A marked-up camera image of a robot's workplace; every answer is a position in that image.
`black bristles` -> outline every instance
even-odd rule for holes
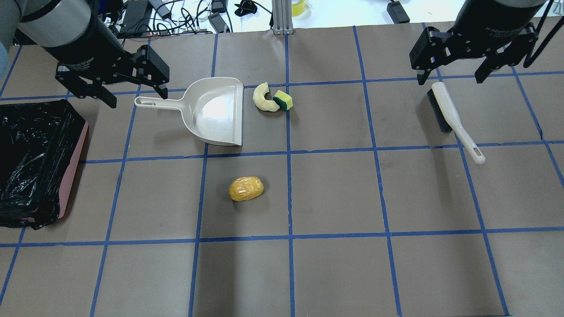
[[[435,98],[435,94],[433,93],[433,89],[427,92],[427,96],[429,96],[429,101],[431,102],[431,107],[435,111],[435,117],[437,117],[437,123],[439,124],[439,128],[443,133],[450,133],[452,132],[451,126],[447,123],[447,120],[444,118],[443,112],[440,110],[439,102]]]

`yellow and green sponge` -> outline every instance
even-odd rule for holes
[[[272,99],[284,111],[288,111],[294,106],[292,97],[281,90],[277,91]]]

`dustpan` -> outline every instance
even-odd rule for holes
[[[137,97],[135,105],[180,110],[188,130],[209,144],[243,143],[243,83],[237,78],[203,78],[191,84],[179,100]]]

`brush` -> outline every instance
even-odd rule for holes
[[[435,110],[435,117],[437,117],[440,130],[444,133],[454,131],[468,154],[472,157],[472,160],[476,164],[483,164],[486,158],[462,126],[455,105],[448,94],[447,86],[443,82],[436,82],[431,85],[431,90],[427,92],[427,96],[429,96],[431,106]]]

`tape roll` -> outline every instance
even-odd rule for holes
[[[298,16],[306,10],[306,0],[292,0],[292,16]]]

